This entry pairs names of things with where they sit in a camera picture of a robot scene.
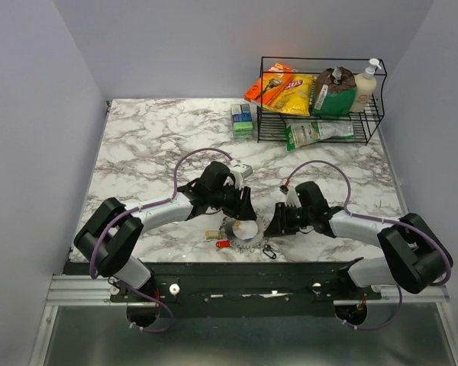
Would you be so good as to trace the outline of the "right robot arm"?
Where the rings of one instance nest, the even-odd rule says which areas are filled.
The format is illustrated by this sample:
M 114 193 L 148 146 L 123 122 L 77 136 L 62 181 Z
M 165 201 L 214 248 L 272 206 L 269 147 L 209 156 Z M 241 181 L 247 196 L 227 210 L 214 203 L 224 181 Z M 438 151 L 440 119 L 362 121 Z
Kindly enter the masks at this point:
M 331 207 L 319 186 L 307 181 L 290 187 L 283 185 L 284 202 L 275 205 L 265 237 L 295 235 L 311 227 L 330 238 L 345 238 L 380 248 L 381 258 L 356 259 L 336 280 L 340 296 L 351 299 L 364 287 L 397 284 L 411 294 L 450 273 L 453 259 L 429 226 L 415 213 L 393 219 L 372 220 Z

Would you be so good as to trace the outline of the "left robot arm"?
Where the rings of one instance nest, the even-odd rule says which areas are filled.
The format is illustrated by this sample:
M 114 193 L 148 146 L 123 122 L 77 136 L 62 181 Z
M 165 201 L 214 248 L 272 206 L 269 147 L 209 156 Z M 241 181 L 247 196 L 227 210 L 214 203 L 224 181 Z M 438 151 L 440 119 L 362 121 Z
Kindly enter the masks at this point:
M 211 162 L 200 177 L 177 188 L 173 198 L 130 207 L 111 197 L 91 215 L 73 244 L 95 276 L 122 281 L 135 300 L 148 300 L 154 290 L 152 272 L 132 255 L 139 237 L 165 224 L 201 216 L 209 208 L 236 220 L 255 220 L 250 188 L 244 185 L 252 174 L 249 165 Z

